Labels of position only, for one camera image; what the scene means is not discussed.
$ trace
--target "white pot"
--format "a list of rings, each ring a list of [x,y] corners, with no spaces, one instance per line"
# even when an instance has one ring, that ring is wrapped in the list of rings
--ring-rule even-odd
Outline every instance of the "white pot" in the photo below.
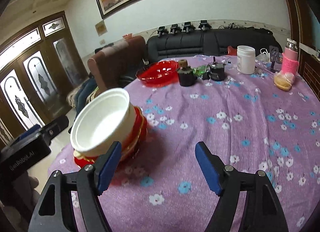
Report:
[[[125,141],[135,119],[128,92],[121,88],[107,90],[86,105],[76,118],[71,145],[87,157],[105,154],[114,141]]]
[[[243,74],[253,74],[256,59],[256,50],[250,46],[240,45],[237,49],[237,70]]]

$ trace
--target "floor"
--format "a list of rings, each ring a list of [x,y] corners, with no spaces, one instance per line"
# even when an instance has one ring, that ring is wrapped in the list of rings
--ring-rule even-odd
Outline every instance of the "floor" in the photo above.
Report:
[[[55,160],[58,153],[61,152],[63,147],[70,143],[70,134],[68,133],[68,129],[73,125],[76,117],[76,110],[70,110],[66,116],[69,119],[69,127],[52,140],[50,145],[51,154],[28,170],[29,176],[36,177],[39,180],[39,186],[36,188],[39,193],[42,192],[44,185],[48,180],[49,166]]]

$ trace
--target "blue jeans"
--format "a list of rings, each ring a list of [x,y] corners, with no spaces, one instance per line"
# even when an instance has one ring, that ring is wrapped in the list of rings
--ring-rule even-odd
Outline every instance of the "blue jeans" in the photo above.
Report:
[[[85,83],[81,85],[81,88],[75,95],[75,104],[76,104],[76,117],[79,115],[81,110],[85,107],[85,102],[87,97],[96,89],[97,83],[94,78],[88,79]]]

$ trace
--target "bolt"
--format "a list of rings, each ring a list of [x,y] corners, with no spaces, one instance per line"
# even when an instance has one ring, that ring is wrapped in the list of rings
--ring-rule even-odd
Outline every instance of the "bolt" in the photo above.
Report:
[[[57,177],[57,176],[59,176],[60,174],[61,174],[61,171],[56,170],[56,171],[54,171],[54,172],[52,173],[52,176],[53,176],[53,177]]]
[[[224,166],[226,171],[233,171],[233,167],[231,165]]]
[[[91,171],[93,169],[93,165],[92,164],[87,164],[85,167],[84,167],[84,170],[85,171]]]
[[[264,176],[266,175],[266,173],[265,173],[264,171],[262,171],[262,170],[259,170],[259,171],[258,171],[258,175],[259,175],[260,177],[264,177]]]

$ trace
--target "brown sofa armrest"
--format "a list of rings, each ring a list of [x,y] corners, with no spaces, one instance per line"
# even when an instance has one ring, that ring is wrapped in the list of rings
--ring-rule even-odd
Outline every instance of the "brown sofa armrest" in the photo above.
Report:
[[[88,60],[88,67],[93,74],[100,92],[118,87],[121,75],[130,67],[138,65],[146,55],[146,43],[142,36],[119,41],[114,46],[106,47]]]

